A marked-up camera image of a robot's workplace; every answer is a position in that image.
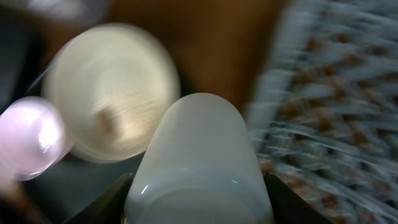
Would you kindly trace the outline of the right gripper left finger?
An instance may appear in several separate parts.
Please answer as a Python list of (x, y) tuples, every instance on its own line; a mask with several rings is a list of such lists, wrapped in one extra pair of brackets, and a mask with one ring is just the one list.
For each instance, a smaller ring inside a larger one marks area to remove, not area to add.
[(124, 203), (133, 181), (131, 173), (120, 176), (97, 199), (63, 224), (122, 224)]

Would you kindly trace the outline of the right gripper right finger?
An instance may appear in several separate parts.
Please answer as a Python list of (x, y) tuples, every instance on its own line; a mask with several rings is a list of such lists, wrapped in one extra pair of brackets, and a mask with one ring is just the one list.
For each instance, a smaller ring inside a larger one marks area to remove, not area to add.
[(265, 174), (275, 224), (333, 224), (274, 174)]

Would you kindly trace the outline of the white cup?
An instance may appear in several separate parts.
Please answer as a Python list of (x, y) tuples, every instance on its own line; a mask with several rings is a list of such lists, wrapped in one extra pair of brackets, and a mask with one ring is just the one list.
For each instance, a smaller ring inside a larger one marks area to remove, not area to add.
[(273, 223), (239, 111), (209, 93), (176, 101), (144, 154), (124, 213), (128, 223)]

